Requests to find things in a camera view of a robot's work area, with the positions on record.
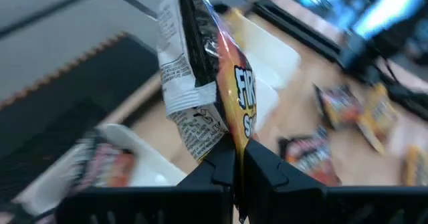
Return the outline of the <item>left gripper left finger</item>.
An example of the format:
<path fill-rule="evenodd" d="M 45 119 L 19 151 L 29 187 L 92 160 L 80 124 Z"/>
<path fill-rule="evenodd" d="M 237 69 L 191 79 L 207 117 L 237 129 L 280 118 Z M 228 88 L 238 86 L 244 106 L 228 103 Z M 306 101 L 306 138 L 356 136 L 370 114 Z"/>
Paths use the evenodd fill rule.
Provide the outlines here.
<path fill-rule="evenodd" d="M 179 184 L 194 197 L 179 205 L 177 223 L 232 223 L 236 150 L 232 136 L 225 134 L 208 155 Z"/>

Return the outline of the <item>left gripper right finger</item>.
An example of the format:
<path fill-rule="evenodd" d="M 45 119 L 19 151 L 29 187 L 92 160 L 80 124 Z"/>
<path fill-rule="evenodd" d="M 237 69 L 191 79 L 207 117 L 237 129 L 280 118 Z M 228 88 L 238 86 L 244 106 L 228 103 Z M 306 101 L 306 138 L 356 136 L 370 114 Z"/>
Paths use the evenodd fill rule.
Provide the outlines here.
<path fill-rule="evenodd" d="M 326 185 L 251 139 L 244 154 L 244 203 L 251 224 L 322 223 Z"/>

